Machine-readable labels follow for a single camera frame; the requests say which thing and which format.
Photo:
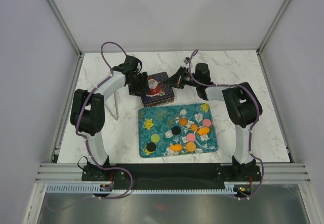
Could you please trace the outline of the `gold tin lid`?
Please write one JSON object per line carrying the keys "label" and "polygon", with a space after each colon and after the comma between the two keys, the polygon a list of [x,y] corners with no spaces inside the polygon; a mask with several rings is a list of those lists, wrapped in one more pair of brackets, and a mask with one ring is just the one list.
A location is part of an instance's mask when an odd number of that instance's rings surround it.
{"label": "gold tin lid", "polygon": [[151,74],[148,76],[148,83],[150,92],[148,94],[142,94],[147,96],[175,96],[173,88],[163,84],[163,81],[168,79],[168,74],[164,72]]}

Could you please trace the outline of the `metal serving tongs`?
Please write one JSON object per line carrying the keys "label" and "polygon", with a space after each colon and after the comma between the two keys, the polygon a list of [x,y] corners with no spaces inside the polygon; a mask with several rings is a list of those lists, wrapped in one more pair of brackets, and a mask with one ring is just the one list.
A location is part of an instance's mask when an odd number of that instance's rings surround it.
{"label": "metal serving tongs", "polygon": [[108,110],[110,115],[113,117],[115,121],[119,120],[119,111],[118,111],[118,97],[117,93],[114,92],[106,101],[105,108]]}

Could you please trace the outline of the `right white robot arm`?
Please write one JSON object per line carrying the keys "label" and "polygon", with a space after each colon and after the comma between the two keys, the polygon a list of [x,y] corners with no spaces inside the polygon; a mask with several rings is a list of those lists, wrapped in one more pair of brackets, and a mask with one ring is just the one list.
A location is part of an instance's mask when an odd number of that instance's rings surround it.
{"label": "right white robot arm", "polygon": [[223,101],[230,120],[235,125],[235,151],[232,157],[231,174],[236,180],[244,180],[250,174],[248,164],[254,163],[252,156],[252,130],[259,120],[263,109],[248,82],[233,85],[215,85],[210,77],[207,64],[198,63],[195,72],[180,67],[164,84],[176,89],[186,85],[196,88],[199,98],[211,101]]}

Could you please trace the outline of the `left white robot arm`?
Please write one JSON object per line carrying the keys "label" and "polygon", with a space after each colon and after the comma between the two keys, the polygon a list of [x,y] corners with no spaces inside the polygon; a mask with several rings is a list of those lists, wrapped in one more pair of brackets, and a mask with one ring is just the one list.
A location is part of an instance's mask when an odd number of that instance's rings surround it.
{"label": "left white robot arm", "polygon": [[105,124],[105,102],[125,86],[131,96],[150,92],[147,72],[142,72],[141,68],[138,58],[127,55],[124,63],[114,66],[111,74],[98,85],[89,90],[77,89],[74,93],[70,123],[76,135],[84,139],[89,160],[95,165],[93,175],[99,180],[106,180],[111,174],[101,133]]}

